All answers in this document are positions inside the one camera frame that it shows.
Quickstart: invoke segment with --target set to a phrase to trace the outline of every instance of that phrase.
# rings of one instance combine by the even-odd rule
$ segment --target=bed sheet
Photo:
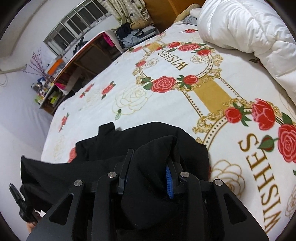
[[[76,142],[114,122],[178,126],[207,146],[220,178],[273,241],[296,209],[296,115],[252,54],[204,43],[173,25],[130,49],[58,108],[42,161],[65,163]]]

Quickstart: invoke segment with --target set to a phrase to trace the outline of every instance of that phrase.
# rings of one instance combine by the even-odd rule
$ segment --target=silver bolt
[[[189,177],[189,173],[188,172],[181,172],[181,177]]]
[[[215,180],[215,184],[216,184],[217,186],[222,186],[222,185],[223,185],[223,181],[220,180],[220,179],[216,179],[216,180]]]
[[[81,180],[76,180],[75,182],[74,182],[74,186],[76,186],[76,187],[79,187],[79,186],[81,186],[82,185],[82,181]]]
[[[116,172],[110,172],[110,173],[108,173],[108,177],[110,177],[110,178],[114,178],[116,176],[117,176]]]

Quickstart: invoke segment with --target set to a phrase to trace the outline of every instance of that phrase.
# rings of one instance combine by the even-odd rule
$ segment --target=black garment
[[[119,39],[125,38],[132,32],[130,25],[130,23],[125,23],[116,30],[116,34],[118,35]]]
[[[116,131],[109,123],[99,128],[96,137],[76,144],[77,157],[70,164],[50,164],[22,157],[21,192],[37,210],[47,211],[75,180],[98,180],[124,161],[128,149],[135,153],[120,206],[123,215],[118,224],[133,229],[155,229],[178,223],[182,202],[170,200],[166,193],[166,163],[180,162],[184,170],[208,180],[207,149],[178,127],[153,122],[125,131]]]

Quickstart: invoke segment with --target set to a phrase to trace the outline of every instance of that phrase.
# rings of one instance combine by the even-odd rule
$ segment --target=window
[[[85,0],[59,22],[44,43],[56,55],[64,55],[84,34],[109,15],[97,0]]]

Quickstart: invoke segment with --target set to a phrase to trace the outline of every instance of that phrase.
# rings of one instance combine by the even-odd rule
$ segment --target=wooden wardrobe
[[[144,0],[146,8],[160,32],[169,28],[176,17],[191,4],[202,6],[205,0]]]

